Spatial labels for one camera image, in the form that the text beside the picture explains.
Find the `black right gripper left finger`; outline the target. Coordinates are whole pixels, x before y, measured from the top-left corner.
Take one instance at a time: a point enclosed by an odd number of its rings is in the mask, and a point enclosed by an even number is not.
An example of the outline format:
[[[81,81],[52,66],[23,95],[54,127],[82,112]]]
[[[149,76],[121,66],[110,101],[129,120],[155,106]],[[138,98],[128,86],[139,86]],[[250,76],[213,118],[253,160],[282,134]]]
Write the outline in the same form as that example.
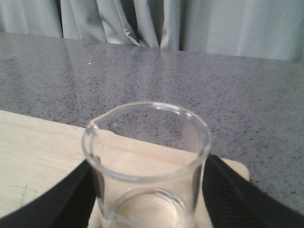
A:
[[[2,228],[86,228],[95,203],[91,166],[83,161],[40,197],[2,217]]]

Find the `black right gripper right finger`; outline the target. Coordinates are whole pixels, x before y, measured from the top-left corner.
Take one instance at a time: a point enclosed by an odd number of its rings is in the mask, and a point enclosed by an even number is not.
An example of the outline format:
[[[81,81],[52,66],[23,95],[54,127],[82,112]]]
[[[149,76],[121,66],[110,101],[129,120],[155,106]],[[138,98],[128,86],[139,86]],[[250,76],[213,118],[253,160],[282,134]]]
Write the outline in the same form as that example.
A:
[[[215,228],[302,228],[304,217],[245,180],[218,156],[209,155],[203,199]]]

